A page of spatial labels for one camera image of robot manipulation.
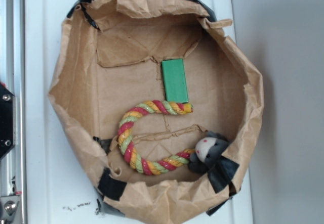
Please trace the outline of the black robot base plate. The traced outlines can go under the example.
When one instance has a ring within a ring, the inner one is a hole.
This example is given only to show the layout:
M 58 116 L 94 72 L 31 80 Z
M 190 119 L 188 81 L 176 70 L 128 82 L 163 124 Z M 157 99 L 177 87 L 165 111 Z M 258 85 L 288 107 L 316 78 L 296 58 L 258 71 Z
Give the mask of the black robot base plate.
M 13 149 L 15 140 L 15 96 L 1 82 L 1 160 Z

